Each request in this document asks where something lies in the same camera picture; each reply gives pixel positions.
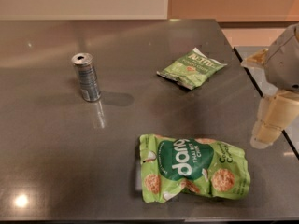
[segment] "small green packet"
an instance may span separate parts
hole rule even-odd
[[[245,152],[213,139],[140,136],[142,195],[165,203],[181,192],[241,199],[249,192]]]
[[[224,63],[209,59],[199,49],[194,48],[163,71],[157,71],[157,75],[176,81],[180,86],[193,90],[201,86],[225,65]]]

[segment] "silver can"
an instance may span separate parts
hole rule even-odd
[[[73,56],[72,63],[78,77],[83,99],[89,102],[100,99],[101,92],[93,66],[93,56],[89,53],[79,53]]]

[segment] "brand logo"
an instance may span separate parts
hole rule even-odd
[[[161,175],[171,180],[182,177],[194,180],[203,175],[212,162],[214,150],[194,139],[163,141],[158,148],[158,163]]]

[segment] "wall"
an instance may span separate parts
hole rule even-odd
[[[167,6],[168,0],[0,0],[0,19],[166,19]]]
[[[169,18],[299,21],[299,0],[169,0]]]

